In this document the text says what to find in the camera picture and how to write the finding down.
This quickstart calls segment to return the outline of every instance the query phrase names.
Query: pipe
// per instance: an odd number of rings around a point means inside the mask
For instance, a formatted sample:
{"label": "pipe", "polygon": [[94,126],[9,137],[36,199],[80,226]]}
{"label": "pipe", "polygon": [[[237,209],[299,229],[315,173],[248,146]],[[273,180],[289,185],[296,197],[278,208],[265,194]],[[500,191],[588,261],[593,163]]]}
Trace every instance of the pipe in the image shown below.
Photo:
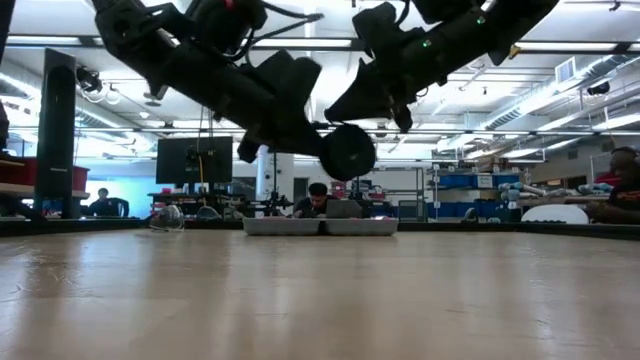
{"label": "pipe", "polygon": [[473,82],[476,81],[476,79],[478,79],[480,76],[482,76],[482,74],[484,74],[487,71],[487,66],[485,64],[480,64],[480,66],[478,66],[478,68],[475,68],[474,70],[476,70],[476,73],[473,74],[473,76],[471,77],[471,79],[469,79],[469,81],[464,83],[462,86],[458,87],[458,90],[460,91],[467,90],[467,87],[469,85],[473,84]]}
{"label": "pipe", "polygon": [[[558,100],[570,90],[582,88],[595,83],[613,70],[619,69],[638,59],[637,55],[609,55],[597,61],[592,57],[576,59],[575,79],[558,83],[555,77],[550,77],[542,84],[535,86],[527,93],[518,96],[510,104],[490,113],[480,129],[495,130],[513,120],[520,119],[533,111],[543,108]],[[447,146],[460,146],[460,136],[447,140]]]}

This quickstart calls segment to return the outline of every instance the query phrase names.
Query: white object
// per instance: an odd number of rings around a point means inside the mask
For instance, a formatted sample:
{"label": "white object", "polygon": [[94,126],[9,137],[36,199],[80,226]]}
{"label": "white object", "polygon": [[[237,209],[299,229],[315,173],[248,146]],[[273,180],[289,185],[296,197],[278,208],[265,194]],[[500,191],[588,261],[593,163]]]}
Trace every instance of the white object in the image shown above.
{"label": "white object", "polygon": [[575,205],[543,205],[527,211],[522,217],[526,221],[561,221],[567,224],[589,224],[589,217]]}
{"label": "white object", "polygon": [[244,231],[248,235],[316,235],[320,228],[319,219],[287,219],[287,218],[262,218],[242,219]]}
{"label": "white object", "polygon": [[398,219],[327,219],[329,235],[391,236],[398,231]]}

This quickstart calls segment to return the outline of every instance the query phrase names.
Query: computer monitor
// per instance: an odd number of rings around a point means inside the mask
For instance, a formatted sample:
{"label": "computer monitor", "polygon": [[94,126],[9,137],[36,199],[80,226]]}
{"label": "computer monitor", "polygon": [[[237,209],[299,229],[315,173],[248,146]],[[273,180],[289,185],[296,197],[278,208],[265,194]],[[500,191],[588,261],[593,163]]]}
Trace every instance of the computer monitor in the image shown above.
{"label": "computer monitor", "polygon": [[202,137],[158,140],[157,184],[230,183],[233,177],[233,138]]}

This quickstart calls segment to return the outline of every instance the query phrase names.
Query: gray tray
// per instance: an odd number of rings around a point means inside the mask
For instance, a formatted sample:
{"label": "gray tray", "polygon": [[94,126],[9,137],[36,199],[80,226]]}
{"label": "gray tray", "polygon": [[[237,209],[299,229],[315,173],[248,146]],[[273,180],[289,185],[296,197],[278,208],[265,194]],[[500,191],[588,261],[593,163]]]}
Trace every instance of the gray tray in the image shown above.
{"label": "gray tray", "polygon": [[257,236],[305,236],[316,235],[320,225],[318,219],[253,219],[242,220],[244,231]]}
{"label": "gray tray", "polygon": [[398,231],[398,219],[327,219],[329,235],[342,236],[391,236]]}

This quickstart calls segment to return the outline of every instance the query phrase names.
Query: laptop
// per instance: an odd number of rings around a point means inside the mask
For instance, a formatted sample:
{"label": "laptop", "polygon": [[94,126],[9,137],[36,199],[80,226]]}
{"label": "laptop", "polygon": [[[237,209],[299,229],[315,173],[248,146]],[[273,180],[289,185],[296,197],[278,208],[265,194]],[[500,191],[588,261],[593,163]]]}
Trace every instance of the laptop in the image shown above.
{"label": "laptop", "polygon": [[327,219],[362,218],[362,208],[355,200],[327,201]]}

